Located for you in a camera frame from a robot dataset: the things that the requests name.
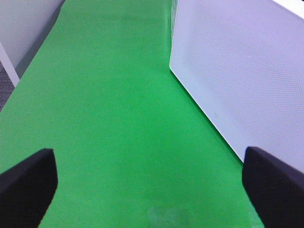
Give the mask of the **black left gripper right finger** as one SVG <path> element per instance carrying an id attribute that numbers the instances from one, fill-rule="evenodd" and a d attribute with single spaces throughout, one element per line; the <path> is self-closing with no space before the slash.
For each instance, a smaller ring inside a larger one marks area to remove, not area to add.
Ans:
<path id="1" fill-rule="evenodd" d="M 258 147 L 247 147 L 242 184 L 266 228 L 304 226 L 304 174 Z"/>

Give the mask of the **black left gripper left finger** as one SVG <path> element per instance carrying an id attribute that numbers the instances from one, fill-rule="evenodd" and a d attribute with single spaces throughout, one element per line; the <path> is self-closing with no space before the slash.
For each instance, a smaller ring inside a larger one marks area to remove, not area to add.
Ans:
<path id="1" fill-rule="evenodd" d="M 0 226 L 37 228 L 58 186 L 53 149 L 41 149 L 0 175 Z"/>

